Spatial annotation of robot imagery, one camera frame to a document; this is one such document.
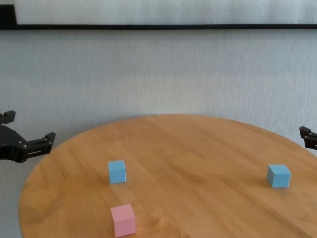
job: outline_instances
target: wooden tabletop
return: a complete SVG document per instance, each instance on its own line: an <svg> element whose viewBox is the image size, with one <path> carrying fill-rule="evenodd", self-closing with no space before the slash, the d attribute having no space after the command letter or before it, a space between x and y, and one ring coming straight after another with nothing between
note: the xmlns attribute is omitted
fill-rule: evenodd
<svg viewBox="0 0 317 238"><path fill-rule="evenodd" d="M123 159L127 183L108 182ZM268 164L292 172L266 182ZM193 115L128 119L56 147L19 202L24 238L114 237L110 208L130 203L131 238L317 238L317 158L270 131Z"/></svg>

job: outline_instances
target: pink cube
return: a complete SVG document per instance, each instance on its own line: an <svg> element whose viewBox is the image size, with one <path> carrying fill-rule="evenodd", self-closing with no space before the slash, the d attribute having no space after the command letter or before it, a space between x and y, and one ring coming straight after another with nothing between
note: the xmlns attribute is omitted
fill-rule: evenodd
<svg viewBox="0 0 317 238"><path fill-rule="evenodd" d="M115 237L135 233L135 217L130 204L111 208Z"/></svg>

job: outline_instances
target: wooden block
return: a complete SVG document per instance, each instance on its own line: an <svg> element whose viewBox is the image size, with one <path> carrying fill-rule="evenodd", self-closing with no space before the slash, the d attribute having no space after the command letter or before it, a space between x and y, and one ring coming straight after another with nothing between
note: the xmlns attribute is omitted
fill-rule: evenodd
<svg viewBox="0 0 317 238"><path fill-rule="evenodd" d="M135 233L135 217L130 204L111 208L115 237Z"/></svg>
<svg viewBox="0 0 317 238"><path fill-rule="evenodd" d="M291 172L285 165L269 165L266 180L272 187L288 187Z"/></svg>
<svg viewBox="0 0 317 238"><path fill-rule="evenodd" d="M108 162L110 184L126 182L126 172L123 160Z"/></svg>

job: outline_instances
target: black frame edge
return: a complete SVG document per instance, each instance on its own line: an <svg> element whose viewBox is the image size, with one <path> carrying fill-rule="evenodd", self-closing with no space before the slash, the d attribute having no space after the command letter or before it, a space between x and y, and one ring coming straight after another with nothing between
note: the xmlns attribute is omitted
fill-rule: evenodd
<svg viewBox="0 0 317 238"><path fill-rule="evenodd" d="M220 25L0 25L0 30L221 30L317 29L317 24L220 24Z"/></svg>
<svg viewBox="0 0 317 238"><path fill-rule="evenodd" d="M17 25L14 5L0 5L0 29L2 26Z"/></svg>

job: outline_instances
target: black robotic arm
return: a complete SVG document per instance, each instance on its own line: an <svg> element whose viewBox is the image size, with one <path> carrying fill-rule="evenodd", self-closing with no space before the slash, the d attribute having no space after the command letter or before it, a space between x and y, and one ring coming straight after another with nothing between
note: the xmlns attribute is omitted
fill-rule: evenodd
<svg viewBox="0 0 317 238"><path fill-rule="evenodd" d="M38 140L25 140L16 131L3 124L13 122L15 111L0 114L0 160L12 160L23 163L27 159L49 154L51 152L55 133L51 132Z"/></svg>
<svg viewBox="0 0 317 238"><path fill-rule="evenodd" d="M317 133L313 133L307 127L301 126L299 128L301 138L304 139L305 147L309 149L317 150Z"/></svg>

